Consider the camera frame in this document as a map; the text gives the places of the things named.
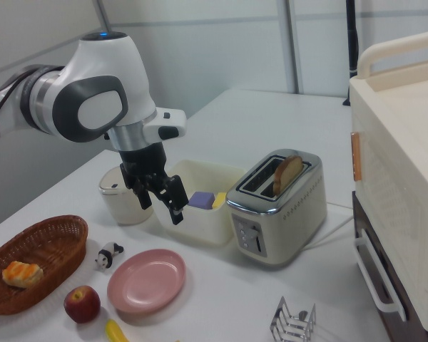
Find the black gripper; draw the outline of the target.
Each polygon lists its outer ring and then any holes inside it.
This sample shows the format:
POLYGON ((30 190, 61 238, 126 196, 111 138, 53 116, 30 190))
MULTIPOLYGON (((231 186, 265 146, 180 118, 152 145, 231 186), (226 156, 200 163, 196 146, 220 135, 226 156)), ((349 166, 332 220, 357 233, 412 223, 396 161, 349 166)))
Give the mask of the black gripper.
POLYGON ((183 208, 189 200, 182 179, 165 173, 163 143, 153 143, 140 150, 120 151, 119 154, 126 187, 133 191, 141 208, 148 209, 152 205, 149 195, 152 192, 167 207, 172 223, 181 223, 183 208))

